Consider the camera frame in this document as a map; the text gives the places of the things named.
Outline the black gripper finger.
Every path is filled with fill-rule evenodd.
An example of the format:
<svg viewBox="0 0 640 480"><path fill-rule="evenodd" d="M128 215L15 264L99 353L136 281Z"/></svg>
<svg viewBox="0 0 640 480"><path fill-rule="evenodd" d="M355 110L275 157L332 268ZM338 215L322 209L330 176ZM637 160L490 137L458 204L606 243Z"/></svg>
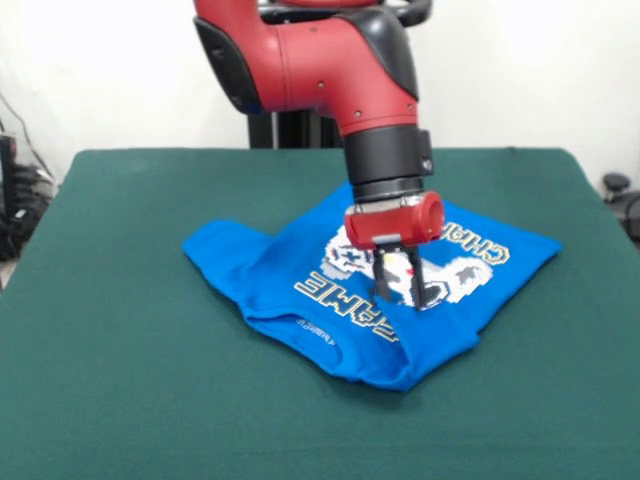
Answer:
<svg viewBox="0 0 640 480"><path fill-rule="evenodd" d="M376 248L373 251L373 295L379 296L385 301L390 301L392 299L391 289L389 287L388 280L386 279L384 269L384 256L388 252L389 249L386 247Z"/></svg>
<svg viewBox="0 0 640 480"><path fill-rule="evenodd" d="M421 310L425 306L425 289L421 257L417 246L408 247L406 249L407 259L413 270L412 289L414 296L414 308Z"/></svg>

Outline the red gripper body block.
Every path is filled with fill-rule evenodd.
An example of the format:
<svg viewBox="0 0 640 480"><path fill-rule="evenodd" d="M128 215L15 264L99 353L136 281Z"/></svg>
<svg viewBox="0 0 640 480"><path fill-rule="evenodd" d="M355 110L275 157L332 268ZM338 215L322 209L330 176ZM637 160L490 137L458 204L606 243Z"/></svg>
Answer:
<svg viewBox="0 0 640 480"><path fill-rule="evenodd" d="M429 191L354 204L345 212L344 225L349 241L359 249L414 247L440 237L444 216L442 198Z"/></svg>

